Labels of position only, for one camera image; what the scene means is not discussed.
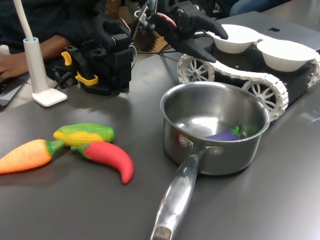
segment saucepan rim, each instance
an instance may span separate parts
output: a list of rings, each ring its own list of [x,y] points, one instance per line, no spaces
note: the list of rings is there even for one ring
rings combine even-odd
[[[221,141],[221,140],[212,140],[212,139],[208,139],[208,138],[204,138],[204,137],[198,137],[198,136],[195,136],[183,129],[181,129],[180,127],[178,127],[177,125],[175,125],[167,116],[166,112],[165,112],[165,102],[167,101],[168,97],[175,91],[177,91],[178,89],[180,88],[186,88],[186,86],[188,85],[210,85],[210,86],[216,86],[216,87],[220,87],[220,88],[225,88],[225,87],[228,87],[228,88],[231,88],[231,89],[234,89],[234,90],[237,90],[237,91],[240,91],[240,92],[243,92],[245,94],[247,94],[248,96],[250,96],[251,98],[254,98],[260,105],[262,108],[264,108],[264,116],[265,116],[265,119],[266,119],[266,123],[264,124],[264,127],[258,132],[256,133],[255,135],[253,136],[250,136],[250,137],[247,137],[247,138],[243,138],[243,139],[239,139],[239,140],[231,140],[231,141]],[[179,84],[177,86],[174,86],[172,88],[170,88],[161,98],[161,101],[160,101],[160,108],[161,108],[161,112],[162,112],[162,115],[164,116],[164,118],[175,128],[177,129],[178,131],[184,133],[185,135],[187,136],[190,136],[190,137],[193,137],[195,139],[198,139],[198,140],[203,140],[203,141],[208,141],[208,142],[211,142],[211,143],[239,143],[239,142],[245,142],[245,141],[248,141],[250,139],[254,139],[256,137],[258,137],[259,135],[263,134],[269,127],[270,125],[270,114],[269,114],[269,111],[268,109],[265,107],[265,104],[259,99],[257,98],[255,95],[253,95],[251,92],[248,92],[246,90],[243,90],[242,88],[240,87],[237,87],[237,86],[233,86],[233,85],[230,85],[230,84],[226,84],[226,83],[221,83],[221,82],[212,82],[212,81],[196,81],[196,82],[189,82],[189,83],[183,83],[183,84]]]

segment toy red chili pepper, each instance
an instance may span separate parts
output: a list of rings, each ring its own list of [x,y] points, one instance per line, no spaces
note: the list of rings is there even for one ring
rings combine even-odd
[[[111,143],[91,142],[82,146],[72,146],[71,150],[80,152],[86,159],[117,169],[121,173],[123,184],[129,183],[134,175],[134,164],[129,155]]]

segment lamp base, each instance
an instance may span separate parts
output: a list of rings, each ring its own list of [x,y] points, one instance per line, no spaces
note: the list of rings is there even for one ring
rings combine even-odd
[[[33,100],[44,107],[50,107],[67,99],[67,95],[57,89],[48,88],[32,93]]]

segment red wire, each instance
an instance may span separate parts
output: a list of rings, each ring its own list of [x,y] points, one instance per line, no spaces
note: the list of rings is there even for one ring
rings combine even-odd
[[[121,19],[121,21],[123,22],[123,24],[126,26],[127,29],[129,29],[129,31],[131,32],[130,27],[128,26],[128,24],[126,23],[125,20],[123,20],[121,17],[119,17],[119,19]]]
[[[177,24],[167,15],[160,12],[158,12],[157,15],[163,19],[166,19],[168,22],[170,22],[175,29],[177,28]]]

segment laptop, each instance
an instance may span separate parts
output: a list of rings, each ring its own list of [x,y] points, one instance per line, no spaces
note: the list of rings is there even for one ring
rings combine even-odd
[[[28,81],[29,74],[11,78],[0,84],[0,111],[6,108],[21,87]]]
[[[320,50],[320,32],[264,13],[252,11],[220,19],[218,22],[244,26],[274,39],[288,40]]]

